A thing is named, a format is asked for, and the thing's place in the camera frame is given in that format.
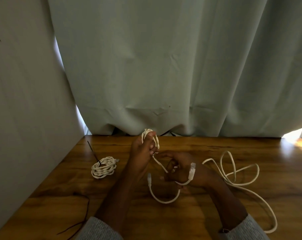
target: person's right arm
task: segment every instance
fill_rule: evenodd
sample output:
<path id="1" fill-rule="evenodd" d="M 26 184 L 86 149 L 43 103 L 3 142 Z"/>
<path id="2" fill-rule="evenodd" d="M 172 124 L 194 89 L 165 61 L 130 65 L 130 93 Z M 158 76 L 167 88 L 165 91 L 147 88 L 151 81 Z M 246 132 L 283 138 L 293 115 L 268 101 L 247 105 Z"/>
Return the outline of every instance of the person's right arm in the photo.
<path id="1" fill-rule="evenodd" d="M 188 185 L 202 187 L 209 193 L 219 213 L 223 232 L 227 232 L 221 234 L 221 238 L 269 239 L 215 171 L 202 165 L 186 152 L 166 151 L 157 155 L 157 158 L 163 157 L 171 158 L 167 166 L 169 173 L 165 174 L 166 181 L 185 183 L 188 180 L 191 163 L 196 163 L 193 180 Z"/>

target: gray-green curtain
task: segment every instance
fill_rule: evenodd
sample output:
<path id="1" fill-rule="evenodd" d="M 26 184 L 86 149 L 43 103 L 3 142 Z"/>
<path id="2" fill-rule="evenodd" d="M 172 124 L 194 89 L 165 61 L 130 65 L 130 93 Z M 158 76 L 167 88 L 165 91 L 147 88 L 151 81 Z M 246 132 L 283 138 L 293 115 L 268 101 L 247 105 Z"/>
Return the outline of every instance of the gray-green curtain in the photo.
<path id="1" fill-rule="evenodd" d="M 302 127 L 302 0 L 49 0 L 93 134 Z"/>

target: sleeve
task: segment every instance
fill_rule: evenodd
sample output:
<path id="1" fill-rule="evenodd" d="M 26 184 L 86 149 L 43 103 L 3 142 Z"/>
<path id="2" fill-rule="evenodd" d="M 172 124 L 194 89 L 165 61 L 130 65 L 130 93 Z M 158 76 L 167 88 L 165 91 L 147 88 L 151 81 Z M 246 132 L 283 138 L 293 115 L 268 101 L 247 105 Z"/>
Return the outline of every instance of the sleeve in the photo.
<path id="1" fill-rule="evenodd" d="M 90 217 L 78 234 L 77 240 L 123 240 L 121 235 L 108 224 L 95 217 Z"/>
<path id="2" fill-rule="evenodd" d="M 228 233 L 219 233 L 221 240 L 269 240 L 263 229 L 250 214 Z"/>

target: person's left arm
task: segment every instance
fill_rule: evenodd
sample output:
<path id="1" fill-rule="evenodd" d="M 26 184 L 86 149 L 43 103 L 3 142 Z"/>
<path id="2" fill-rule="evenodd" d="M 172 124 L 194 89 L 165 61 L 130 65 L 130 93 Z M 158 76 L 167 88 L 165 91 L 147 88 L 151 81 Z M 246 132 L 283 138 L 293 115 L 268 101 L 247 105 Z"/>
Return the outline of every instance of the person's left arm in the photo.
<path id="1" fill-rule="evenodd" d="M 119 233 L 137 182 L 145 175 L 152 155 L 158 151 L 153 141 L 155 134 L 154 131 L 149 132 L 143 144 L 141 137 L 132 143 L 128 163 L 97 210 L 95 214 L 97 219 L 92 217 L 88 220 L 77 240 L 121 239 Z"/>

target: person's right hand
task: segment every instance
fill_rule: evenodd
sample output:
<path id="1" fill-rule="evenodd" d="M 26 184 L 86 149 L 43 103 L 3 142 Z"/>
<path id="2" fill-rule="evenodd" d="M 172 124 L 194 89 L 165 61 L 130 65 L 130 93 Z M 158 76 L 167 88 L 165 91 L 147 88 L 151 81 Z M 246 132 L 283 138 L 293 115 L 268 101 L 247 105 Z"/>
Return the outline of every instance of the person's right hand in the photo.
<path id="1" fill-rule="evenodd" d="M 188 181 L 191 163 L 196 163 L 193 180 L 188 184 L 194 187 L 206 187 L 211 179 L 218 177 L 217 173 L 196 160 L 190 153 L 165 151 L 157 154 L 157 158 L 169 157 L 171 160 L 166 169 L 165 181 L 177 181 L 185 183 Z"/>

